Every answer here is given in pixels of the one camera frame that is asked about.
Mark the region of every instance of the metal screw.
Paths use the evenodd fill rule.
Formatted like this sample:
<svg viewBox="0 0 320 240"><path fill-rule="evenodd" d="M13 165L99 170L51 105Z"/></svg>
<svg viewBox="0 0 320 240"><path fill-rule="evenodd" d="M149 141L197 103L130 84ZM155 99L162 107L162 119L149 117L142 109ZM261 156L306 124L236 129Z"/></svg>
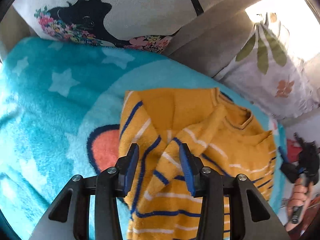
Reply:
<svg viewBox="0 0 320 240"><path fill-rule="evenodd" d="M72 180L73 181L79 181L81 179L81 176L80 175L74 175L72 176Z"/></svg>
<svg viewBox="0 0 320 240"><path fill-rule="evenodd" d="M114 173L117 172L117 168L116 167L110 167L110 168L107 169L107 172L109 174L114 174Z"/></svg>
<svg viewBox="0 0 320 240"><path fill-rule="evenodd" d="M205 167L202 168L202 172L205 173L205 174L208 174L208 173L211 172L211 168L205 166Z"/></svg>
<svg viewBox="0 0 320 240"><path fill-rule="evenodd" d="M245 180L247 180L247 176L244 175L244 174L239 174L238 175L238 179L241 180L241 181L245 181Z"/></svg>

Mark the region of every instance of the teal blanket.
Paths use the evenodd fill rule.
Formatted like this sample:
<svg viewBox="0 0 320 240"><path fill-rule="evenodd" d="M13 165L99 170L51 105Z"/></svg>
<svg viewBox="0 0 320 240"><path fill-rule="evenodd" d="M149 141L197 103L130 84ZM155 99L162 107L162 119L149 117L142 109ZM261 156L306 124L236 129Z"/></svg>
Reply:
<svg viewBox="0 0 320 240"><path fill-rule="evenodd" d="M256 106L164 56L26 38L0 70L0 209L22 240L74 174L94 176L115 163L124 92L160 87L220 87L286 148L283 128ZM284 185L280 164L277 158L269 202L276 212ZM118 208L125 239L129 212L120 202Z"/></svg>

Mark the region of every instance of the yellow sweater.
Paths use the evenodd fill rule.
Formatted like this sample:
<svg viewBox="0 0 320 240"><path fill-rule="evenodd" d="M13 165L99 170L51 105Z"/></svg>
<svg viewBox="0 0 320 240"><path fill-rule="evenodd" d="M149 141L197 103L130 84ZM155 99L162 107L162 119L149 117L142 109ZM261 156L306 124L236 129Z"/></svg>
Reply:
<svg viewBox="0 0 320 240"><path fill-rule="evenodd" d="M235 177L246 174L268 200L276 158L272 132L252 113L214 89L128 91L120 122L119 156L131 143L140 157L125 201L131 211L128 239L196 237L201 198L187 190L179 144L187 143L205 166ZM224 197L224 238L230 235L228 197Z"/></svg>

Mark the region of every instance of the human hand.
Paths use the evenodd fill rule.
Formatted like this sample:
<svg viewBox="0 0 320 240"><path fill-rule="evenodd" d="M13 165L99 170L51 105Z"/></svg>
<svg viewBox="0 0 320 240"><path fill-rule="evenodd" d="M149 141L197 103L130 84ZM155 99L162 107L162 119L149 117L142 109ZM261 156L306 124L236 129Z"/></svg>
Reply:
<svg viewBox="0 0 320 240"><path fill-rule="evenodd" d="M287 232L291 231L298 224L301 223L303 216L307 210L307 207L311 202L313 182L310 182L309 187L305 187L302 183L303 183L302 178L299 178L296 180L292 190L290 200L288 201L288 204L287 204L287 215L289 219L288 223L285 225L285 229ZM293 207L295 206L298 206L298 207L303 206L298 224L293 224L291 223L291 220L290 220L293 213Z"/></svg>

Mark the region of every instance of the brown flower print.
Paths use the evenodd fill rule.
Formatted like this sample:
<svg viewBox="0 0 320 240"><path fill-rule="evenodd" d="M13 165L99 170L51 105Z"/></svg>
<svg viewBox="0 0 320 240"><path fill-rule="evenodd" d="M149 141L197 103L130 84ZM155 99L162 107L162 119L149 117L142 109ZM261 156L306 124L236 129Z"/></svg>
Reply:
<svg viewBox="0 0 320 240"><path fill-rule="evenodd" d="M278 91L275 97L287 98L292 91L293 84L294 84L294 81L290 82L289 78L287 81L280 80L277 87Z"/></svg>

